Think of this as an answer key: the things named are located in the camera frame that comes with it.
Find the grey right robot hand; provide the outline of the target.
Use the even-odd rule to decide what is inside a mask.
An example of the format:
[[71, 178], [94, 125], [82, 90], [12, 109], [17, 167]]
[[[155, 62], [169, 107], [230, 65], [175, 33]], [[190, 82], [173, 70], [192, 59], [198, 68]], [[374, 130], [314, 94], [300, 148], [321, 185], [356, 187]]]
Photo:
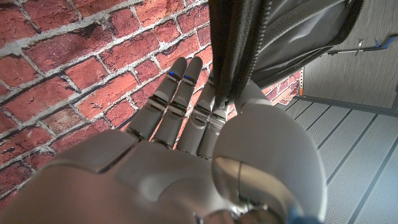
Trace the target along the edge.
[[203, 62], [178, 58], [120, 131], [55, 156], [2, 223], [321, 223], [326, 180], [306, 130], [247, 82], [228, 119], [210, 77], [186, 116]]

